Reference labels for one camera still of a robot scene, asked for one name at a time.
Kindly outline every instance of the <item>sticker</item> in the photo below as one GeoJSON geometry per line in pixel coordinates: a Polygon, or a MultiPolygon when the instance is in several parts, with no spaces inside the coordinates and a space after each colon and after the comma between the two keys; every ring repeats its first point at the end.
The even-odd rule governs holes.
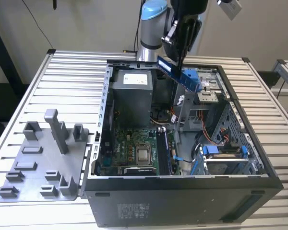
{"type": "Polygon", "coordinates": [[[172,116],[172,118],[171,118],[171,122],[172,122],[172,123],[175,123],[175,121],[176,121],[176,118],[177,118],[177,117],[176,117],[176,115],[175,115],[175,114],[173,114],[173,116],[172,116]]]}
{"type": "Polygon", "coordinates": [[[149,204],[146,203],[117,204],[117,208],[120,219],[148,218],[149,204]]]}
{"type": "Polygon", "coordinates": [[[162,62],[161,60],[158,61],[158,64],[165,68],[168,72],[171,72],[171,67],[162,62]]]}
{"type": "Polygon", "coordinates": [[[146,74],[125,73],[124,82],[125,85],[147,85],[146,74]]]}

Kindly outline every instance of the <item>motherboard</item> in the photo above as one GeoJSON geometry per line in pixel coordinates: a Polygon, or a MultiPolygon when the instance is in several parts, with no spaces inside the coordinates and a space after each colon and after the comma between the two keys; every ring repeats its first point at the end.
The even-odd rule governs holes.
{"type": "Polygon", "coordinates": [[[176,162],[173,160],[175,154],[175,142],[172,130],[166,131],[167,143],[164,143],[165,162],[159,161],[158,150],[163,150],[163,145],[159,141],[158,131],[142,129],[116,129],[114,137],[113,153],[103,155],[101,159],[101,172],[106,175],[126,175],[133,168],[141,168],[154,171],[160,175],[160,167],[167,165],[170,161],[169,174],[178,173],[176,162]]]}

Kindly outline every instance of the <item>power cable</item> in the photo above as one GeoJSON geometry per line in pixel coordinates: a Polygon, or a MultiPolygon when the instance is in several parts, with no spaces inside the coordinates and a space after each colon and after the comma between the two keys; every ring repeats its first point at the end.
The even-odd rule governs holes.
{"type": "Polygon", "coordinates": [[[51,48],[53,49],[53,46],[52,46],[51,42],[49,41],[49,39],[47,38],[47,36],[44,34],[44,32],[42,31],[42,29],[39,27],[39,25],[38,25],[38,23],[37,23],[37,21],[36,21],[35,17],[33,16],[32,12],[30,11],[29,7],[27,6],[27,4],[25,3],[25,1],[24,1],[24,0],[21,0],[21,1],[24,3],[24,5],[26,6],[26,8],[28,9],[28,11],[29,11],[29,13],[31,14],[31,16],[32,16],[33,20],[35,21],[35,23],[36,23],[36,25],[37,25],[38,29],[40,30],[40,32],[42,32],[42,34],[44,35],[44,37],[47,39],[47,41],[48,41],[49,45],[50,45],[50,46],[51,46],[51,48]]]}

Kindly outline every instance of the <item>metal rail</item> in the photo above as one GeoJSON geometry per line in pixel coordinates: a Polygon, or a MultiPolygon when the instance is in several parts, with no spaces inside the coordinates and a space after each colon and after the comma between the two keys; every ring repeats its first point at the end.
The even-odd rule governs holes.
{"type": "MultiPolygon", "coordinates": [[[[98,119],[107,59],[134,60],[134,54],[57,51],[47,55],[26,95],[0,138],[0,187],[24,139],[28,120],[42,122],[46,109],[56,108],[67,127],[83,123],[93,130],[98,119]]],[[[284,190],[241,225],[166,226],[158,229],[260,229],[288,230],[288,116],[251,64],[241,58],[187,57],[185,63],[221,65],[244,108],[284,190]]],[[[92,143],[94,135],[90,134],[92,143]]],[[[68,202],[0,203],[4,229],[95,229],[87,200],[68,202]]]]}

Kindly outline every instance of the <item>gray plastic block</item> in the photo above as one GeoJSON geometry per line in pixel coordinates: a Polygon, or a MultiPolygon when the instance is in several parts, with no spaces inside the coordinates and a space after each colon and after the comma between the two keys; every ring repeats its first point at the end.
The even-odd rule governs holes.
{"type": "Polygon", "coordinates": [[[59,181],[61,174],[58,170],[47,170],[45,173],[45,178],[47,181],[59,181]]]}
{"type": "Polygon", "coordinates": [[[87,141],[87,135],[84,132],[82,124],[75,124],[72,131],[73,138],[76,142],[87,141]]]}
{"type": "Polygon", "coordinates": [[[63,196],[72,196],[77,192],[77,184],[73,180],[73,177],[70,178],[67,183],[64,176],[61,176],[59,190],[62,192],[63,196]]]}
{"type": "Polygon", "coordinates": [[[28,121],[24,127],[23,134],[27,140],[37,140],[35,132],[41,131],[37,121],[28,121]]]}
{"type": "Polygon", "coordinates": [[[16,165],[14,166],[15,170],[35,170],[37,168],[37,163],[35,161],[31,162],[17,162],[16,165]]]}
{"type": "Polygon", "coordinates": [[[56,187],[52,184],[42,185],[40,187],[39,192],[43,197],[47,197],[47,196],[53,197],[53,196],[58,195],[58,191],[57,191],[56,187]]]}
{"type": "Polygon", "coordinates": [[[18,190],[14,186],[3,186],[0,188],[0,196],[2,198],[15,198],[17,197],[18,190]]]}
{"type": "MultiPolygon", "coordinates": [[[[56,110],[50,114],[50,121],[56,123],[56,119],[51,120],[52,115],[56,117],[56,110]]],[[[25,138],[22,143],[11,171],[7,174],[3,190],[0,190],[0,202],[76,199],[89,130],[83,128],[81,124],[71,129],[66,128],[64,122],[57,122],[59,136],[69,149],[66,154],[61,154],[54,139],[53,129],[42,128],[38,131],[38,123],[30,123],[32,124],[30,129],[34,130],[36,139],[25,138]],[[54,189],[43,187],[45,185],[53,185],[54,189]]]]}
{"type": "Polygon", "coordinates": [[[64,138],[65,138],[65,140],[66,140],[66,139],[68,138],[68,136],[69,136],[69,133],[68,133],[68,131],[67,131],[65,122],[62,121],[62,122],[59,122],[59,124],[60,124],[60,127],[61,127],[61,131],[62,131],[62,133],[63,133],[63,135],[64,135],[64,138]]]}
{"type": "Polygon", "coordinates": [[[21,171],[9,171],[6,173],[5,178],[9,182],[21,182],[23,181],[24,175],[21,171]]]}
{"type": "Polygon", "coordinates": [[[43,152],[43,148],[41,146],[37,146],[37,147],[28,147],[28,146],[23,146],[21,148],[21,152],[23,152],[23,154],[38,154],[38,153],[42,153],[43,152]]]}
{"type": "Polygon", "coordinates": [[[59,147],[61,154],[66,154],[68,152],[68,147],[65,142],[66,128],[65,130],[61,130],[61,125],[58,121],[57,116],[58,116],[58,111],[56,109],[48,109],[46,110],[44,119],[50,125],[52,135],[55,141],[57,142],[57,145],[59,147]]]}

